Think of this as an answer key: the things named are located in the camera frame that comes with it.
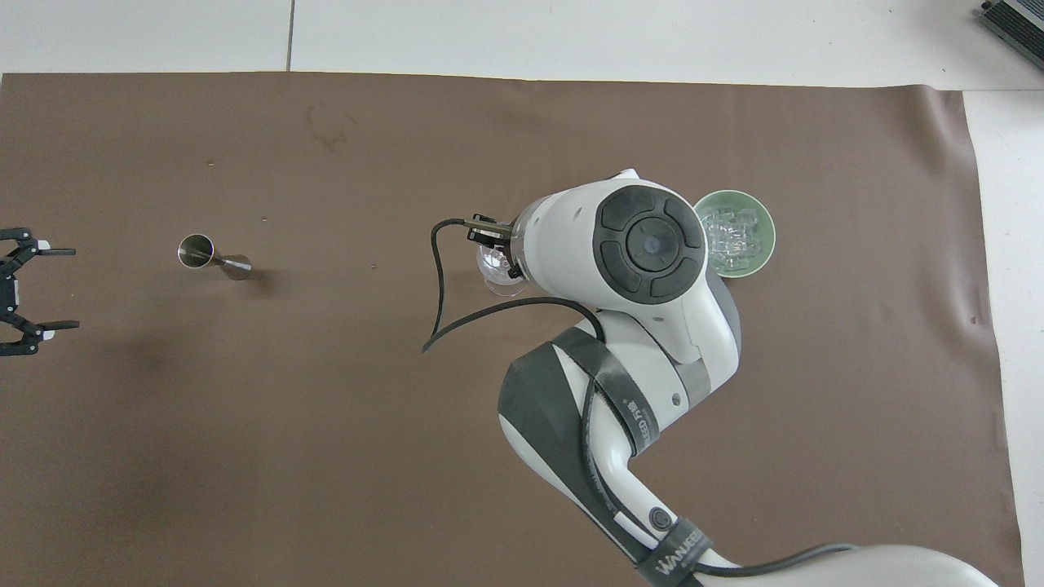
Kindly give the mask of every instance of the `metal jigger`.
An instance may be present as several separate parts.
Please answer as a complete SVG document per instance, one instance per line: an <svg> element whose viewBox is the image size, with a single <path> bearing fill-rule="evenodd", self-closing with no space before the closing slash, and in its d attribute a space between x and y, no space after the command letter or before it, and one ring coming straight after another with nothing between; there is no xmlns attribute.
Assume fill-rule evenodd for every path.
<svg viewBox="0 0 1044 587"><path fill-rule="evenodd" d="M190 269L217 265L229 279L240 281L251 275L251 260L242 255L221 255L214 241L203 234L190 234L177 245L177 260Z"/></svg>

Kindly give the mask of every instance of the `black device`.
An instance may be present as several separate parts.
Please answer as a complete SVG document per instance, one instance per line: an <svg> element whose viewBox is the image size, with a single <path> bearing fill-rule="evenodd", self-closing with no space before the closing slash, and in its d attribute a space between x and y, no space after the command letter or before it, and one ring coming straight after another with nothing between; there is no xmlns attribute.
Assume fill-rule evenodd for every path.
<svg viewBox="0 0 1044 587"><path fill-rule="evenodd" d="M979 22L1044 69L1044 0L982 2Z"/></svg>

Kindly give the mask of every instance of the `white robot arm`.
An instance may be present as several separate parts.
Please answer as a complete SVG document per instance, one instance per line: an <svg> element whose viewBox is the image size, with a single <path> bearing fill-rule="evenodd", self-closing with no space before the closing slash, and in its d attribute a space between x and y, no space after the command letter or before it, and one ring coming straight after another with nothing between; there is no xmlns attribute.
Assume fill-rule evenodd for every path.
<svg viewBox="0 0 1044 587"><path fill-rule="evenodd" d="M914 546L827 545L737 567L627 468L739 366L738 312L708 263L705 234L678 193L634 170L541 198L509 226L447 220L500 250L514 275L586 321L509 367L498 405L507 441L580 508L656 587L992 586L971 566ZM592 314L584 306L598 310Z"/></svg>

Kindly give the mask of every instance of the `white floor tile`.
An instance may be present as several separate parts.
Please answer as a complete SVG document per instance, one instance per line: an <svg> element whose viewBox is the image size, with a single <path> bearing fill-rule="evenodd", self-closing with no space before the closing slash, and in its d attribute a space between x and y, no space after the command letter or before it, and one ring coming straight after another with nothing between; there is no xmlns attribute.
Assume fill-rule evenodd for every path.
<svg viewBox="0 0 1044 587"><path fill-rule="evenodd" d="M1044 92L966 92L1026 585L1044 585Z"/></svg>
<svg viewBox="0 0 1044 587"><path fill-rule="evenodd" d="M298 0L292 69L1044 89L978 2Z"/></svg>
<svg viewBox="0 0 1044 587"><path fill-rule="evenodd" d="M290 0L0 2L0 72L286 68Z"/></svg>

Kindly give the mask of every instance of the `brown surface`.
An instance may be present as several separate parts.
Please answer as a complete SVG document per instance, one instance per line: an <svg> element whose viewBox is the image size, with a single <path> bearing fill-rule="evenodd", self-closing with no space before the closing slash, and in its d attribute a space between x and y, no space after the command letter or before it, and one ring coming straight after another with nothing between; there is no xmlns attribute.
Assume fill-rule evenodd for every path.
<svg viewBox="0 0 1044 587"><path fill-rule="evenodd" d="M79 251L22 310L82 327L0 363L0 584L640 585L497 423L575 315L418 353L434 221L624 167L779 232L730 283L739 373L639 477L740 563L911 543L1021 585L959 94L341 74L4 76L0 224ZM182 268L193 232L259 279ZM497 300L446 232L452 319Z"/></svg>

